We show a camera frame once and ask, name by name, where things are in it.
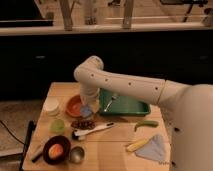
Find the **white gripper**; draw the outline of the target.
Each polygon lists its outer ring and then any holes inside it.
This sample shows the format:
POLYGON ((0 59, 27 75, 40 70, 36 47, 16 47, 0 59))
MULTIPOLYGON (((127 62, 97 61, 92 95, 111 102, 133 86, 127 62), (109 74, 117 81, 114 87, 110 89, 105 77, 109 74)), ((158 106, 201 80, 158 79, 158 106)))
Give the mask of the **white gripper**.
POLYGON ((80 99, 84 105, 88 105, 93 113, 99 111, 99 91, 80 91, 80 99))

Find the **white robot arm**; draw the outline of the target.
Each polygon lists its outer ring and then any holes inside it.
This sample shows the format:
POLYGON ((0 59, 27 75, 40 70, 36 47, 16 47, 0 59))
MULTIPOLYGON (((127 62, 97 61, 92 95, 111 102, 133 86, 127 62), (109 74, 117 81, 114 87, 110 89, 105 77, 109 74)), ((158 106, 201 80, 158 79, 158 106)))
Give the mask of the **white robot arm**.
POLYGON ((100 88, 156 105, 172 116, 169 171, 213 171, 213 85, 106 72, 98 56, 74 70, 84 102, 100 88))

